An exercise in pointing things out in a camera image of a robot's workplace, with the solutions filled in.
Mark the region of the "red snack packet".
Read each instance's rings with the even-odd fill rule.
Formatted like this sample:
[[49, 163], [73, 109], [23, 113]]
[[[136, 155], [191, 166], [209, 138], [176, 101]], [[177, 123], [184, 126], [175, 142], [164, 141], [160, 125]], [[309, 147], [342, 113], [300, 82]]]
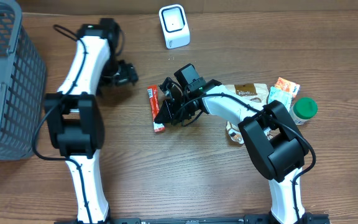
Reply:
[[[147, 87], [147, 93], [149, 95], [150, 107], [152, 111], [152, 118], [155, 119], [159, 112], [158, 106], [158, 91], [156, 85], [150, 85]], [[163, 124], [156, 123], [153, 121], [154, 132], [158, 133], [165, 130], [165, 126]]]

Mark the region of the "white snack bag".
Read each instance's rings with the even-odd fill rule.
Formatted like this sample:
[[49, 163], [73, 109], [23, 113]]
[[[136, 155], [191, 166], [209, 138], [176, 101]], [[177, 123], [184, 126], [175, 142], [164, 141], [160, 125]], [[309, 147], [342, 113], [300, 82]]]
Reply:
[[[226, 88], [247, 99], [253, 101], [259, 105], [266, 105], [267, 98], [269, 95], [269, 91], [267, 85], [264, 83], [246, 83], [240, 85], [226, 85]], [[226, 123], [226, 132], [232, 141], [238, 144], [244, 144], [244, 140], [242, 138], [241, 132], [239, 128], [230, 123], [229, 121]]]

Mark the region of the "small orange box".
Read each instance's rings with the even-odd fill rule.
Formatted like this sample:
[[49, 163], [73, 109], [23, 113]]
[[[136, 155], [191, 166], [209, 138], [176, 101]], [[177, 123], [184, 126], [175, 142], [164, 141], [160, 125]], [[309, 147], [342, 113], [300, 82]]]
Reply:
[[292, 98], [295, 98], [301, 86], [295, 82], [279, 77], [274, 87], [291, 94]]

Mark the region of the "teal snack pouch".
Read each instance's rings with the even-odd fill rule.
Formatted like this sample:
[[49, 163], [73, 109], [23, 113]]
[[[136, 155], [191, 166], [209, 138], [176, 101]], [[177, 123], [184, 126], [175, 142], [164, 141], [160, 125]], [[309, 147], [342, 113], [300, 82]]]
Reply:
[[271, 86], [267, 103], [271, 103], [274, 100], [281, 102], [286, 107], [287, 111], [290, 110], [292, 102], [292, 95], [290, 93]]

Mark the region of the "green lidded jar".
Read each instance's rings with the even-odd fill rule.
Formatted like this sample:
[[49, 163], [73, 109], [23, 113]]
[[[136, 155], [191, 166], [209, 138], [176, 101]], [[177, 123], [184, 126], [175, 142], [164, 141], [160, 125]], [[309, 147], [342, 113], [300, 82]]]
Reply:
[[296, 125], [305, 124], [318, 112], [318, 105], [312, 98], [300, 98], [290, 107], [290, 116]]

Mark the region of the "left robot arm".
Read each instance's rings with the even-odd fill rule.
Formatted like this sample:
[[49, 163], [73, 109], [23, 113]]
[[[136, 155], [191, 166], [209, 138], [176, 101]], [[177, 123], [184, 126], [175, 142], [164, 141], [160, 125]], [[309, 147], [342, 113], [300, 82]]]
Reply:
[[57, 24], [54, 29], [76, 42], [76, 54], [57, 92], [45, 95], [42, 121], [72, 176], [78, 204], [74, 223], [110, 223], [99, 166], [105, 128], [96, 97], [102, 86], [135, 84], [139, 77], [133, 64], [117, 59], [124, 33], [113, 18], [82, 24], [77, 32]]

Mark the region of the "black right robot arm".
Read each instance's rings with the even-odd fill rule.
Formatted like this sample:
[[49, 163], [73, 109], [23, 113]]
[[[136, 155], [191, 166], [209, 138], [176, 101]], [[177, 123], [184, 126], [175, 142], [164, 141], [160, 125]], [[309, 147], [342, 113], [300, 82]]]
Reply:
[[277, 100], [259, 105], [217, 80], [207, 82], [190, 63], [174, 76], [159, 86], [166, 99], [155, 123], [188, 126], [205, 113], [236, 125], [253, 165], [269, 182], [269, 223], [307, 223], [300, 177], [309, 171], [305, 156], [315, 153], [285, 106]]

